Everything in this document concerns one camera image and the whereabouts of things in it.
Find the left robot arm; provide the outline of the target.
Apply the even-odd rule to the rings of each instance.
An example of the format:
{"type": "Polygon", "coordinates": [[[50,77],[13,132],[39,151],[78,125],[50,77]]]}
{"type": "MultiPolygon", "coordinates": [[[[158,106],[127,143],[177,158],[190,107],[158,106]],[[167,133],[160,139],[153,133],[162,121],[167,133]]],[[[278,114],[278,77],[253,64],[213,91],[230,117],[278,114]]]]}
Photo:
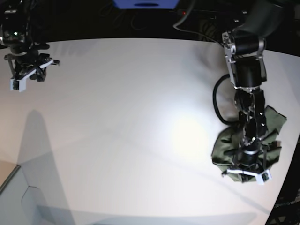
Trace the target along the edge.
{"type": "Polygon", "coordinates": [[[226,64],[234,86],[235,105],[239,110],[241,138],[225,174],[242,179],[255,178],[258,184],[271,179],[267,168],[268,135],[265,98],[261,84],[267,80],[263,61],[266,37],[282,21],[287,0],[258,0],[247,13],[243,24],[222,34],[226,64]]]}

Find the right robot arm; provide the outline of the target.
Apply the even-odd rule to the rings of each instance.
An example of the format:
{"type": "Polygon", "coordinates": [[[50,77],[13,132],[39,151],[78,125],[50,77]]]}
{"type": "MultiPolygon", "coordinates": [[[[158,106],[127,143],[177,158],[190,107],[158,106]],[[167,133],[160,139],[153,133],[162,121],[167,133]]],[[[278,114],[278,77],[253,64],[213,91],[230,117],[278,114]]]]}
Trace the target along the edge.
{"type": "Polygon", "coordinates": [[[49,44],[34,40],[31,14],[37,4],[37,0],[9,0],[4,9],[0,44],[10,50],[4,60],[9,64],[14,83],[19,83],[26,75],[31,80],[43,82],[46,68],[60,64],[49,54],[39,53],[40,50],[48,50],[49,44]]]}

